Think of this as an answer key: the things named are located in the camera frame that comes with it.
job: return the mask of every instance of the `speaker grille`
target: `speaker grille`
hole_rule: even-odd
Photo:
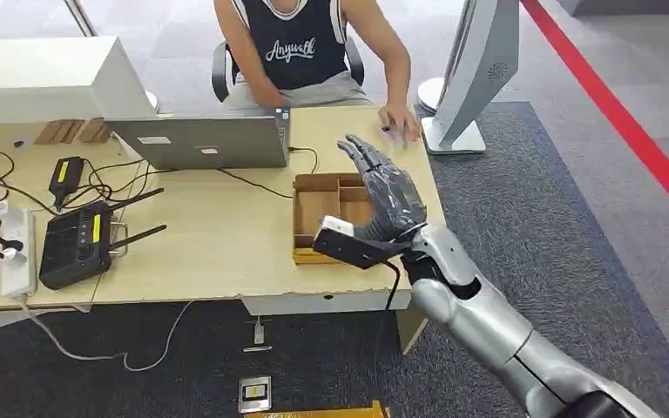
[[[489,68],[489,80],[494,83],[501,83],[506,80],[509,74],[509,65],[503,62],[494,63]]]

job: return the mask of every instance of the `silver robotic forearm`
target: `silver robotic forearm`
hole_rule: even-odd
[[[442,276],[413,281],[413,301],[494,373],[531,418],[659,418],[634,394],[582,366],[534,330],[481,275],[449,229],[422,227],[412,239],[412,253],[434,261],[439,270],[436,276]],[[591,396],[600,403],[578,406],[581,402],[593,403],[588,401]],[[620,407],[618,414],[594,415],[593,410],[598,413],[602,404]],[[569,413],[576,407],[591,413]]]

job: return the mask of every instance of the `laptop lid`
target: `laptop lid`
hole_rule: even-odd
[[[277,168],[288,163],[288,108],[106,120],[159,170]]]

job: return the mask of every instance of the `grey carpet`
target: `grey carpet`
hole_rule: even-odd
[[[669,417],[669,346],[534,111],[491,104],[479,125],[486,154],[432,159],[449,227],[539,331]],[[162,352],[179,309],[96,307],[44,320],[75,351],[129,350],[138,365]],[[252,337],[245,320],[238,302],[197,303],[166,361],[140,374],[116,361],[66,359],[29,322],[0,328],[0,417],[235,416],[237,380],[254,374],[273,376],[277,411],[383,398],[394,417],[523,416],[432,325],[401,357],[390,314],[276,317],[267,324],[274,350],[243,354]]]

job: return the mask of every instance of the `black tank top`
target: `black tank top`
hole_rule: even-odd
[[[348,68],[340,0],[299,0],[289,14],[274,10],[269,0],[232,1],[277,88],[318,84]]]

